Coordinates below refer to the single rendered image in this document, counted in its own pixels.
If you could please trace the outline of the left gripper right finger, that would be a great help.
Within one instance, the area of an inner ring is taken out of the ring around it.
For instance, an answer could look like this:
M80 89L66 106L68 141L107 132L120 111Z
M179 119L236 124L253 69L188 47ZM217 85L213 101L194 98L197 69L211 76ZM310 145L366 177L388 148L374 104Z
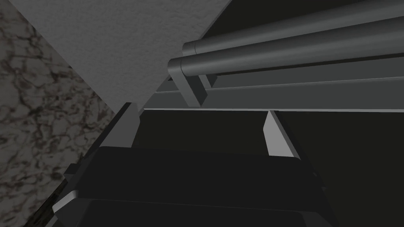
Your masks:
M279 111L268 111L263 133L270 156L294 157L303 162L309 161L292 128Z

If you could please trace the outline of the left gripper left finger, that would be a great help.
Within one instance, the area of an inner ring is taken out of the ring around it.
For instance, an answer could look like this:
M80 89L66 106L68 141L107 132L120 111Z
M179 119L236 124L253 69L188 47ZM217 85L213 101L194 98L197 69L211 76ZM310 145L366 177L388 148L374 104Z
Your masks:
M84 157L89 157L99 147L131 147L139 124L140 114L137 104L126 102L91 145Z

